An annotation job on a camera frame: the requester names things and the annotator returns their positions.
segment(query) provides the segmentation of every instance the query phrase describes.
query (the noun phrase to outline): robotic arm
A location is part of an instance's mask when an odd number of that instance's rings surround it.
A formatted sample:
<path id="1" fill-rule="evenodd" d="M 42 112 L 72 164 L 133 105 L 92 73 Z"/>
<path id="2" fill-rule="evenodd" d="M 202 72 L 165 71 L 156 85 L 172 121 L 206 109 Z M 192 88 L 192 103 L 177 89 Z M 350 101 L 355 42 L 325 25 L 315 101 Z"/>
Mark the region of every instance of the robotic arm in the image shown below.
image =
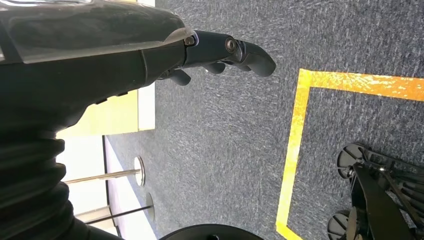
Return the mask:
<path id="1" fill-rule="evenodd" d="M 108 0 L 0 1 L 0 239 L 119 239 L 75 219 L 68 186 L 60 182 L 66 169 L 56 156 L 65 143 L 56 132 L 111 96 L 158 79 L 183 86 L 191 79 L 186 68 L 219 74 L 226 65 L 262 77 L 276 68 L 259 46 L 193 31 L 158 8 Z M 197 236 L 210 234 L 205 231 Z M 170 239 L 198 239 L 178 234 Z M 246 234 L 227 236 L 259 239 Z"/>

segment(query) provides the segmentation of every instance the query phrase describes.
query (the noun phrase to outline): caster wheel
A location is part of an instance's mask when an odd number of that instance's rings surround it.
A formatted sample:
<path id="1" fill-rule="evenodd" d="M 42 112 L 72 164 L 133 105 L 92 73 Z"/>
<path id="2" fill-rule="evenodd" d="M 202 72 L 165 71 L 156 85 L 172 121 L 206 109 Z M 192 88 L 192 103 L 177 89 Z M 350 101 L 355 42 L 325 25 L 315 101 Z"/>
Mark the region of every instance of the caster wheel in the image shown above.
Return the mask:
<path id="1" fill-rule="evenodd" d="M 346 237 L 348 229 L 349 211 L 339 211 L 330 218 L 327 225 L 327 234 L 330 240 L 339 240 Z"/>
<path id="2" fill-rule="evenodd" d="M 351 143 L 343 147 L 337 157 L 337 171 L 343 179 L 352 177 L 354 171 L 352 166 L 358 162 L 364 162 L 364 150 L 371 150 L 360 143 Z"/>

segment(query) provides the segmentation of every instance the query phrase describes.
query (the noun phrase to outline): yellow floor marking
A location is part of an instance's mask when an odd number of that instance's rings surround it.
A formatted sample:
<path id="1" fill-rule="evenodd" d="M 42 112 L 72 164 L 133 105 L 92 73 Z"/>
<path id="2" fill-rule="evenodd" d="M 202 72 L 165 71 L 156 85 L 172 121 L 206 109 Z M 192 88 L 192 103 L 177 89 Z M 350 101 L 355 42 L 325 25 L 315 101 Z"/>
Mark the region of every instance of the yellow floor marking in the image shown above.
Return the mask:
<path id="1" fill-rule="evenodd" d="M 276 229 L 288 240 L 301 238 L 287 227 L 310 88 L 325 88 L 424 101 L 424 79 L 300 69 L 278 204 Z"/>

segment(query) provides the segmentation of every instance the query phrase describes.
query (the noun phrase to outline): metal pole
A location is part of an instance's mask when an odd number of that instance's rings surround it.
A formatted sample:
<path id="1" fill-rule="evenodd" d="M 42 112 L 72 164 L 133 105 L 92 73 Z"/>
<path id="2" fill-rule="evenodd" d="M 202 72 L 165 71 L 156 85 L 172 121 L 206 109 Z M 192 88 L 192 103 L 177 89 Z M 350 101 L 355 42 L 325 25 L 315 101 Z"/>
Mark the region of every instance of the metal pole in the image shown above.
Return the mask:
<path id="1" fill-rule="evenodd" d="M 69 180 L 69 181 L 65 181 L 65 183 L 66 184 L 74 184 L 74 183 L 88 182 L 88 181 L 94 181 L 94 180 L 108 180 L 108 179 L 125 177 L 125 176 L 129 176 L 129 175 L 135 175 L 135 174 L 140 173 L 141 171 L 142 171 L 141 169 L 118 171 L 118 172 L 106 173 L 106 174 L 103 174 L 103 175 L 89 176 L 89 177 L 83 177 L 83 178 L 79 178 L 79 179 Z"/>
<path id="2" fill-rule="evenodd" d="M 123 215 L 132 214 L 132 213 L 135 213 L 135 212 L 138 212 L 138 211 L 150 209 L 152 207 L 153 207 L 153 205 L 140 207 L 140 208 L 133 209 L 133 210 L 126 211 L 126 212 L 122 212 L 122 213 L 119 213 L 119 214 L 116 214 L 116 215 L 111 215 L 111 216 L 107 216 L 107 217 L 94 219 L 94 220 L 85 222 L 85 224 L 87 224 L 87 225 L 95 224 L 95 223 L 102 222 L 102 221 L 105 221 L 105 220 L 108 220 L 108 219 L 113 219 L 113 218 L 117 218 L 117 217 L 120 217 L 120 216 L 123 216 Z"/>

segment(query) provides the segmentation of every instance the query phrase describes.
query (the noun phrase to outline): gray carpet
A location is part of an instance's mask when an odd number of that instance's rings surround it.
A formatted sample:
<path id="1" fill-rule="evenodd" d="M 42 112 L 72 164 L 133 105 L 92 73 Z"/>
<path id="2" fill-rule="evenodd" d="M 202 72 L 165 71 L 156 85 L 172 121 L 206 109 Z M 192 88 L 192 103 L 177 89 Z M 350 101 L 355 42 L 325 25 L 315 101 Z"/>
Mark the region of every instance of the gray carpet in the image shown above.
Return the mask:
<path id="1" fill-rule="evenodd" d="M 424 78 L 424 2 L 412 0 L 157 0 L 194 29 L 259 44 L 271 77 L 228 68 L 189 69 L 180 87 L 156 82 L 156 130 L 108 136 L 123 167 L 144 159 L 158 237 L 220 223 L 264 239 L 275 230 L 299 68 Z M 289 227 L 327 239 L 332 213 L 349 207 L 336 171 L 350 142 L 423 162 L 424 103 L 313 89 L 306 113 Z"/>

